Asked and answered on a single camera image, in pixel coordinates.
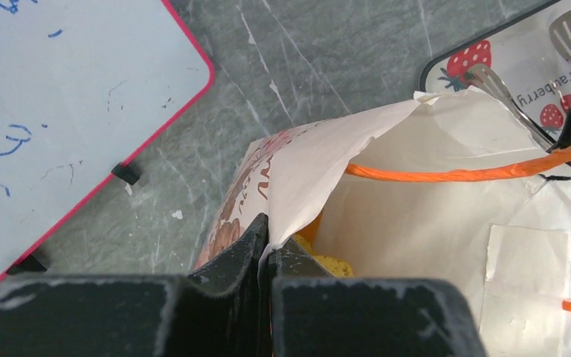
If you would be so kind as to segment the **strawberry print tray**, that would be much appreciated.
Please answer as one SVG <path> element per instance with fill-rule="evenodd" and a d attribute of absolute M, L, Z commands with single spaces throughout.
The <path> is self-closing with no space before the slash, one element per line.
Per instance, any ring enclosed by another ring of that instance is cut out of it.
<path fill-rule="evenodd" d="M 549 25 L 571 10 L 571 1 L 552 1 L 485 35 L 431 60 L 421 74 L 420 91 L 459 91 L 464 74 L 477 63 L 491 68 L 516 104 L 553 138 L 571 109 L 571 63 L 549 38 Z"/>

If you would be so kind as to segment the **paper bag with orange handles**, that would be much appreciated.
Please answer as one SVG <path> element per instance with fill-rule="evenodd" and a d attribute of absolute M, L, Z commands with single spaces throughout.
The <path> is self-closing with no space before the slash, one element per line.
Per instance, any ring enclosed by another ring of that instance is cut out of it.
<path fill-rule="evenodd" d="M 489 355 L 571 356 L 570 161 L 482 91 L 418 93 L 253 142 L 196 263 L 259 213 L 275 250 L 323 212 L 317 253 L 447 280 Z"/>

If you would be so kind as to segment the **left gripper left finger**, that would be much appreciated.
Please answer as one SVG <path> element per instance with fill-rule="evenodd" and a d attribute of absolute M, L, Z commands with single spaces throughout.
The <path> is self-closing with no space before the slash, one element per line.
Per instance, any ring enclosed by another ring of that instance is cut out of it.
<path fill-rule="evenodd" d="M 0 285 L 0 356 L 268 356 L 261 213 L 183 275 L 20 274 Z"/>

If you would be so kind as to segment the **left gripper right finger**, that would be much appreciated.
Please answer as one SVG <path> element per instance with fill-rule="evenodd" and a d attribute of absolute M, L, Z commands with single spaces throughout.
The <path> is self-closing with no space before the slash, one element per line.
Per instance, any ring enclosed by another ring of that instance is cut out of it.
<path fill-rule="evenodd" d="M 276 356 L 484 356 L 466 299 L 437 279 L 333 277 L 302 248 L 268 258 Z"/>

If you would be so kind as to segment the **metal serving tongs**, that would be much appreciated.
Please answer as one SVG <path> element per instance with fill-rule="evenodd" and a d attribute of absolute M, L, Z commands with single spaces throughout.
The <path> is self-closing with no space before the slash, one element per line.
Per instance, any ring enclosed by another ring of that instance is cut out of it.
<path fill-rule="evenodd" d="M 549 25 L 549 37 L 554 49 L 566 61 L 571 63 L 571 10 L 560 15 Z M 535 142 L 547 152 L 555 147 L 555 140 L 545 133 L 539 125 L 526 115 L 515 102 L 505 83 L 490 68 L 483 64 L 471 66 L 464 75 L 465 80 L 499 100 L 525 126 Z"/>

